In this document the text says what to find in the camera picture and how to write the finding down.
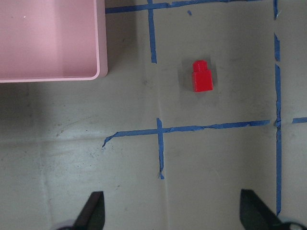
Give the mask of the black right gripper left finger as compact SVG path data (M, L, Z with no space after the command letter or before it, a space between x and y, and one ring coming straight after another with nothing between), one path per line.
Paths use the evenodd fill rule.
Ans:
M102 230L105 225L104 193L92 192L74 222L73 230Z

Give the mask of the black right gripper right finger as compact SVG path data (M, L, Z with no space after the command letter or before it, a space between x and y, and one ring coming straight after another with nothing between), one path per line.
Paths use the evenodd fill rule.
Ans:
M245 230L288 229L253 190L241 190L239 218Z

